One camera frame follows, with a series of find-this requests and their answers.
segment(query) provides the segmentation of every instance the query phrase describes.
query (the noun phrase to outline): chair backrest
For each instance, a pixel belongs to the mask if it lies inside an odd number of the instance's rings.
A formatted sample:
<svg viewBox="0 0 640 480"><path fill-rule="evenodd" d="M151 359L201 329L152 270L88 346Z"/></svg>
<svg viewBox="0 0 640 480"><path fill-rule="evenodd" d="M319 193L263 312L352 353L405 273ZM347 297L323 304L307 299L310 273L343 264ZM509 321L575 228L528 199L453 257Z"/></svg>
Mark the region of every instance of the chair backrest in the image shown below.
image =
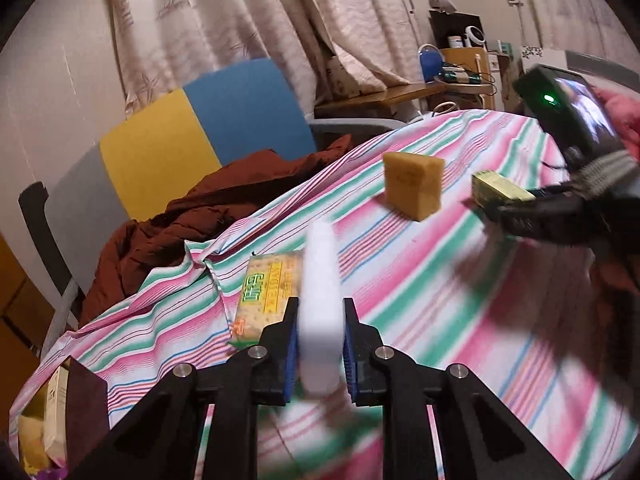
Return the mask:
<svg viewBox="0 0 640 480"><path fill-rule="evenodd" d="M47 218L44 216L44 205L47 198L49 198L49 193L44 184L34 182L20 193L18 204L42 263L53 284L62 295L71 279L71 272L60 254L60 249L47 224Z"/></svg>
<svg viewBox="0 0 640 480"><path fill-rule="evenodd" d="M315 151L270 59L206 74L111 130L49 190L45 204L78 285L89 289L103 245L123 222L163 212L207 174L265 148L286 160Z"/></svg>

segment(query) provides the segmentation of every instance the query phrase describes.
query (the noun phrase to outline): cracker package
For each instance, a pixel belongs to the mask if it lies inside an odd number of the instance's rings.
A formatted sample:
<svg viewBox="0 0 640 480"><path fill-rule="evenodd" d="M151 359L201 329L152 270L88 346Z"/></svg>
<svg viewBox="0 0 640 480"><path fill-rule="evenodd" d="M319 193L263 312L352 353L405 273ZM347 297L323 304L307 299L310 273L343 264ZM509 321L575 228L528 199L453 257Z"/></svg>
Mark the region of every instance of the cracker package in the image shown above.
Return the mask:
<svg viewBox="0 0 640 480"><path fill-rule="evenodd" d="M284 317L287 301L300 290L302 253L264 254L249 258L242 283L231 344L256 344L262 329Z"/></svg>
<svg viewBox="0 0 640 480"><path fill-rule="evenodd" d="M491 200L533 200L535 198L526 189L522 189L508 178L491 170L477 171L471 176L471 196L480 207L485 207Z"/></svg>

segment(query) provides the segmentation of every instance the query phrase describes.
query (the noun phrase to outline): pink and green striped fabric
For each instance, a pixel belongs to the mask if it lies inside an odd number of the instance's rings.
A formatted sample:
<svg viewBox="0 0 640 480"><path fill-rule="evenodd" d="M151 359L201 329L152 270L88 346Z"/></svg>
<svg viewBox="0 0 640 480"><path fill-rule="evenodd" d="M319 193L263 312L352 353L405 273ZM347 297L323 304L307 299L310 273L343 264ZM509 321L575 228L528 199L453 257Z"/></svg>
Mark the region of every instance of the pink and green striped fabric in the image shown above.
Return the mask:
<svg viewBox="0 0 640 480"><path fill-rule="evenodd" d="M387 151L447 161L439 213L413 222L386 207ZM479 170L523 187L564 179L542 161L562 163L535 120L484 110L425 120L357 147L216 240L186 242L180 266L153 270L135 296L63 335L12 407L14 450L17 415L68 355L108 382L111 425L175 364L227 359L251 254L302 248L307 223L326 216L338 235L343 293L361 320L422 364L467 364L574 478L592 478L629 448L638 428L631 391L604 381L605 333L591 307L588 252L504 237L468 201ZM381 419L380 409L355 408L345 388L261 409L260 478L378 479Z"/></svg>

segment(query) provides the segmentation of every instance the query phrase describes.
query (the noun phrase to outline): brown jacket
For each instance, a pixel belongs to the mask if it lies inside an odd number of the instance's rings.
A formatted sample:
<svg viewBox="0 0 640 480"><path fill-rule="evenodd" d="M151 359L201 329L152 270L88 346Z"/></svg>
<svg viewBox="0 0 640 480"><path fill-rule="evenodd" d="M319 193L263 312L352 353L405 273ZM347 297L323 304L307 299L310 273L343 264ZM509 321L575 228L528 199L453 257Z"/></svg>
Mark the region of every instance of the brown jacket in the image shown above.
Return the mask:
<svg viewBox="0 0 640 480"><path fill-rule="evenodd" d="M94 282L82 304L80 326L135 294L154 267L176 266L184 241L216 238L233 222L308 180L352 148L351 136L324 152L292 162L273 150L236 160L203 178L164 213L145 222L130 220L111 236L100 254Z"/></svg>

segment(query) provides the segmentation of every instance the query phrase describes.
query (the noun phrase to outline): yellow sponge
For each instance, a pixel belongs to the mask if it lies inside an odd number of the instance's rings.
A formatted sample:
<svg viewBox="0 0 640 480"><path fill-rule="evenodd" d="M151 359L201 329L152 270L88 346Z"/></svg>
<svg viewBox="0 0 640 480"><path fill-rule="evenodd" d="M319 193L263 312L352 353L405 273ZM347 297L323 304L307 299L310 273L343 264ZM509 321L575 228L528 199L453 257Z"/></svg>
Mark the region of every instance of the yellow sponge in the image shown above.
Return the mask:
<svg viewBox="0 0 640 480"><path fill-rule="evenodd" d="M386 200L414 220L440 209L445 161L437 156L389 152L385 165Z"/></svg>

